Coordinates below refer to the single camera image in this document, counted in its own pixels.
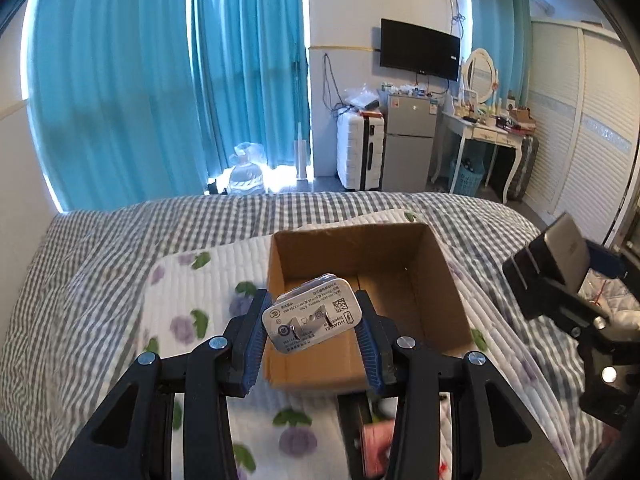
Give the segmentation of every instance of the teal curtain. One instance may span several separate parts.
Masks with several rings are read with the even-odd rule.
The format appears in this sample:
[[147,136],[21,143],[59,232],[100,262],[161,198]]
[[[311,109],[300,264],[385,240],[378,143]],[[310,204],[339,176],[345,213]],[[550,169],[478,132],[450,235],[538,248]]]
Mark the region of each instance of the teal curtain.
[[207,170],[241,142],[271,167],[293,164],[298,124],[309,137],[302,0],[193,0],[191,59]]
[[484,48],[499,70],[498,97],[509,90],[524,106],[529,92],[531,16],[529,0],[471,0],[472,49]]
[[64,210],[202,194],[185,0],[38,0],[29,112]]

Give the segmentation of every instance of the wall-mounted television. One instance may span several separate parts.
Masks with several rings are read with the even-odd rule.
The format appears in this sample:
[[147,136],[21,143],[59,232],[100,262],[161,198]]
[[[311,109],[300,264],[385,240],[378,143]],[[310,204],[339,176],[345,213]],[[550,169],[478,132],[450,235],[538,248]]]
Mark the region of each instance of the wall-mounted television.
[[382,20],[380,66],[458,79],[460,38],[411,23]]

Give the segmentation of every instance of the silver bolt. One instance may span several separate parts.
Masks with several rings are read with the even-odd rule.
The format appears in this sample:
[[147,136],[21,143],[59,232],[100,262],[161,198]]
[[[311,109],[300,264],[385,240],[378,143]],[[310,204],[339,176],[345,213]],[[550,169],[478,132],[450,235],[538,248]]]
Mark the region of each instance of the silver bolt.
[[415,346],[415,339],[407,335],[401,335],[398,339],[396,339],[396,344],[400,348],[409,350]]
[[602,380],[607,384],[615,383],[618,378],[618,372],[613,366],[607,366],[602,369],[602,373],[600,374]]
[[482,366],[486,362],[486,356],[482,352],[471,352],[468,359],[471,364],[477,366]]
[[214,350],[223,349],[229,341],[226,340],[226,337],[222,337],[221,335],[217,335],[209,339],[209,346]]
[[138,362],[141,365],[145,365],[145,366],[151,364],[155,360],[156,360],[156,354],[154,354],[153,352],[142,352],[142,354],[138,356]]
[[602,316],[598,316],[596,319],[593,320],[593,325],[598,330],[602,330],[604,327],[606,327],[607,322]]

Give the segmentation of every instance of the checkered bedsheet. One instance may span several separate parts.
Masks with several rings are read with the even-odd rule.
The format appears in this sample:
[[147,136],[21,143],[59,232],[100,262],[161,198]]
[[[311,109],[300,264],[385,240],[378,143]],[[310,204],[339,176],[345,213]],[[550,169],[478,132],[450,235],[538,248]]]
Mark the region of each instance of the checkered bedsheet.
[[549,320],[525,322],[500,270],[537,229],[500,204],[448,194],[185,197],[57,216],[0,356],[0,433],[36,480],[50,478],[133,358],[142,287],[158,258],[390,208],[415,210],[430,223],[529,348],[586,466],[602,425],[578,406],[584,378],[576,343]]

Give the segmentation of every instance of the sliding wardrobe door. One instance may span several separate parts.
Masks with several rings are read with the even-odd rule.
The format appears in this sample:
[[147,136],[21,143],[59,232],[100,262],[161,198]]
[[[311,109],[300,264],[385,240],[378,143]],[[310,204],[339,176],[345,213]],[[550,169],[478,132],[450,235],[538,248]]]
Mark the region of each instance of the sliding wardrobe door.
[[615,220],[633,169],[639,102],[640,78],[626,50],[585,30],[584,101],[554,216],[569,212],[582,234],[598,243]]
[[575,141],[581,33],[555,23],[532,24],[528,105],[540,148],[526,199],[542,218],[554,211]]

